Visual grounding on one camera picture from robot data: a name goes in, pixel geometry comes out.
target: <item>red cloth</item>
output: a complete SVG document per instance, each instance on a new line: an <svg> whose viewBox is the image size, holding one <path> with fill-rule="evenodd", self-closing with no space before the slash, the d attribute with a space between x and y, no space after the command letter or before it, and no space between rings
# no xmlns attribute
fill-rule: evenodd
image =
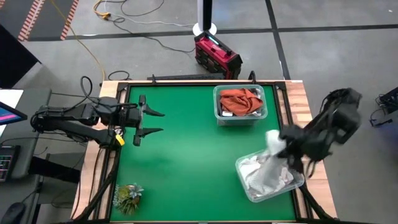
<svg viewBox="0 0 398 224"><path fill-rule="evenodd" d="M256 111L263 104L262 100L248 89L221 90L220 102L224 111L230 111L236 116L244 116Z"/></svg>

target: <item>yellow tag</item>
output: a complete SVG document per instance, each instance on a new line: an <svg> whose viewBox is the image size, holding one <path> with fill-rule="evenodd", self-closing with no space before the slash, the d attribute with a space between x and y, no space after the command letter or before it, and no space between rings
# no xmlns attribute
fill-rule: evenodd
<svg viewBox="0 0 398 224"><path fill-rule="evenodd" d="M124 140L123 140L122 136L120 136L120 135L117 134L117 135L116 135L116 140L118 140L120 146L123 146L123 145L124 145Z"/></svg>

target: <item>floor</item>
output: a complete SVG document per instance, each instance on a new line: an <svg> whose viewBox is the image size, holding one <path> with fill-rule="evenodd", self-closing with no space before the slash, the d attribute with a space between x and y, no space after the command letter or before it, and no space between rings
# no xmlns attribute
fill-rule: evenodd
<svg viewBox="0 0 398 224"><path fill-rule="evenodd" d="M128 1L124 8L138 14L160 2ZM93 1L79 2L72 27L85 39L83 42L107 73L126 70L131 78L142 80L152 74L206 72L197 65L193 53L166 50L142 37L127 37L111 22L97 18L91 11L92 4ZM221 33L222 30L231 33L231 29L246 32L217 35L241 54L242 79L254 70L260 79L303 80L313 115L317 114L323 97L332 90L352 87L363 94L359 109L363 116L362 126L344 146L333 146L334 154L326 159L330 188L342 220L395 223L398 220L398 127L388 124L372 128L368 119L377 108L374 99L398 84L398 2L214 0L213 4L213 22ZM114 18L115 14L120 14L115 4L108 3L107 10ZM195 17L196 0L167 0L158 11L133 19L192 24ZM193 48L192 35L172 36L190 30L189 27L131 21L121 26L131 32L162 31L165 32L163 36L157 38L164 45L182 50ZM99 93L101 72L75 40L23 44L45 67L21 87L50 86L59 93L77 94L81 93L79 78L86 75L95 84L93 95ZM76 100L53 95L50 103L66 106ZM57 142L41 141L39 145L49 146L51 153L84 151L74 144L60 146ZM69 214L67 209L42 209L39 223L65 221Z"/></svg>

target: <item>green table surface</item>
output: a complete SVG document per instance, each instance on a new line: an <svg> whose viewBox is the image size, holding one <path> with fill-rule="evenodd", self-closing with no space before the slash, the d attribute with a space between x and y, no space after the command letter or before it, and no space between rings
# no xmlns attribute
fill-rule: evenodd
<svg viewBox="0 0 398 224"><path fill-rule="evenodd" d="M217 126L214 86L138 86L130 101L146 95L164 117L144 117L144 127L164 128L132 145L127 129L118 185L141 185L138 210L123 215L112 208L111 221L294 220L289 193L253 203L244 193L236 159L266 148L265 132L279 129L274 92L263 86L268 115L254 126Z"/></svg>

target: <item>transparent container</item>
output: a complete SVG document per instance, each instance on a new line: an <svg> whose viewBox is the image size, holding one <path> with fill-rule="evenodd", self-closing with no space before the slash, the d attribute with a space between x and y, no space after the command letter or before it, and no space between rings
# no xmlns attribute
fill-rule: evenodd
<svg viewBox="0 0 398 224"><path fill-rule="evenodd" d="M254 115L246 115L246 116L221 116L218 114L219 108L219 95L221 90L234 90L234 89L258 89L260 90L260 99L262 100L263 104L262 107L259 109L260 116ZM214 98L214 114L217 118L217 124L219 126L235 126L235 125L254 125L255 122L264 119L268 115L267 110L267 103L266 103L266 96L264 94L264 89L259 85L219 85L216 86L213 90L213 98Z"/></svg>
<svg viewBox="0 0 398 224"><path fill-rule="evenodd" d="M299 172L297 172L296 170L289 169L289 172L293 175L293 180L291 181L290 184L286 185L284 188L280 189L277 192L274 192L274 193L271 193L271 194L267 194L267 195L265 195L263 197L253 198L252 195L249 192L249 189L246 187L246 184L244 182L243 176L241 175L241 173L239 171L239 164L242 162L243 159L249 159L249 158L252 158L253 156L259 156L259 155L261 155L263 153L264 153L264 150L261 150L259 152L255 152L255 153L252 153L250 155L246 155L246 156L240 157L239 159L236 160L236 163L235 163L236 172L238 173L239 179L241 180L244 192L246 193L246 196L248 196L248 199L250 201L258 203L258 202L261 202L263 200L267 200L269 198L275 197L276 195L280 195L280 194L283 194L283 193L288 192L290 190L294 190L294 189L296 189L296 188L298 188L298 187L300 187L301 185L304 184L304 182L305 182L304 176L302 174L300 174Z"/></svg>

